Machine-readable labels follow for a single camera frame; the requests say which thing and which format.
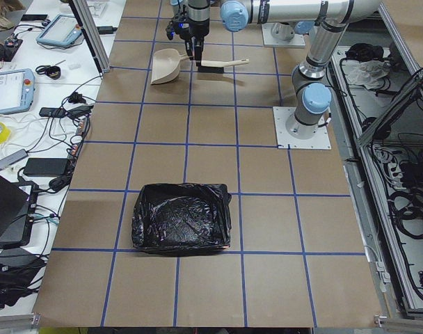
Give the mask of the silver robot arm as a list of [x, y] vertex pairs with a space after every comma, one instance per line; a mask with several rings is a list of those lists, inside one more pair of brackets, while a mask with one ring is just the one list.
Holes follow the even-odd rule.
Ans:
[[188, 0], [186, 2], [186, 23], [188, 38], [186, 52], [197, 67], [201, 66], [205, 37], [209, 34], [208, 0]]
[[[222, 73], [238, 61], [206, 61], [202, 57], [209, 34], [210, 1], [171, 1], [173, 16], [166, 27], [168, 39], [178, 35], [185, 45], [184, 59], [200, 72]], [[332, 94], [321, 83], [327, 65], [348, 25], [375, 12], [380, 1], [219, 1], [220, 17], [229, 32], [250, 24], [262, 26], [266, 46], [303, 48], [305, 35], [312, 41], [307, 56], [294, 68], [292, 82], [298, 105], [285, 122], [297, 139], [312, 138], [322, 127], [321, 117]]]

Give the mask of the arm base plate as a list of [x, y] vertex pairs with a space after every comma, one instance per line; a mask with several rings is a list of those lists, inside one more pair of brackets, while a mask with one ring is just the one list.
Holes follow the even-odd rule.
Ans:
[[321, 115], [316, 125], [303, 125], [295, 118], [295, 107], [273, 107], [278, 149], [330, 150], [326, 119]]
[[293, 27], [288, 24], [278, 22], [263, 24], [262, 36], [265, 47], [305, 48], [304, 37], [295, 33]]

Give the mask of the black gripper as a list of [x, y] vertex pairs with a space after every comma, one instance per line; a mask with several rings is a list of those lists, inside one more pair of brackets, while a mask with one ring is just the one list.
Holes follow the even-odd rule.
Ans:
[[178, 35], [182, 40], [190, 40], [191, 34], [189, 31], [189, 24], [187, 22], [187, 12], [178, 12], [169, 21], [166, 27], [166, 37], [173, 40], [175, 35]]
[[186, 54], [191, 61], [194, 61], [197, 66], [202, 65], [202, 53], [204, 49], [204, 38], [196, 38], [191, 35], [184, 34], [182, 36], [184, 41]]

